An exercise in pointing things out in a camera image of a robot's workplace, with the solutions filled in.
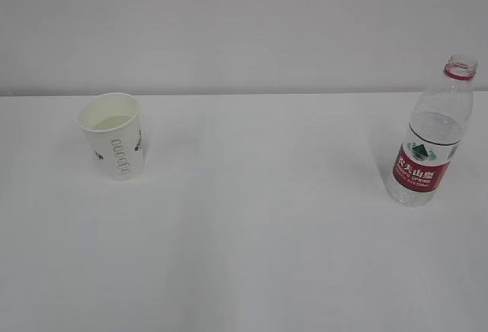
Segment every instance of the cup rim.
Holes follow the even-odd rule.
[[[136,104],[136,113],[130,118],[130,120],[127,120],[122,125],[116,126],[116,127],[113,127],[113,128],[108,128],[106,130],[95,130],[94,128],[86,127],[84,124],[82,124],[82,122],[81,122],[81,116],[82,116],[82,113],[85,111],[85,109],[87,109],[87,107],[89,107],[97,99],[99,99],[101,97],[106,97],[108,95],[125,95],[126,97],[129,97]],[[131,124],[139,116],[139,113],[140,113],[139,102],[137,101],[137,99],[133,95],[127,94],[127,93],[122,93],[122,92],[111,92],[111,93],[100,94],[100,95],[97,95],[96,97],[92,98],[82,108],[82,110],[78,113],[78,119],[77,119],[77,121],[78,121],[78,126],[80,126],[80,128],[82,130],[84,130],[84,131],[93,132],[95,134],[105,134],[107,132],[112,132],[112,131],[120,130],[121,128],[128,126],[129,124]]]

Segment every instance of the mountain logo on label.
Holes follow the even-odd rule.
[[[413,155],[415,160],[419,162],[423,162],[424,160],[436,160],[437,156],[435,155],[434,151],[430,149],[427,151],[425,145],[423,143],[417,145],[417,143],[409,143],[408,147],[410,152]]]

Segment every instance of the bottle mouth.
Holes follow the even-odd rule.
[[[478,62],[466,55],[453,55],[444,68],[444,74],[456,80],[472,80],[476,75]]]

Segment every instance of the white wall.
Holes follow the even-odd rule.
[[[488,0],[0,0],[0,95],[410,90],[480,61]]]

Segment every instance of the white paper cup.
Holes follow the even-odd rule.
[[[143,171],[139,105],[132,95],[99,95],[82,109],[78,123],[105,175],[124,180]]]

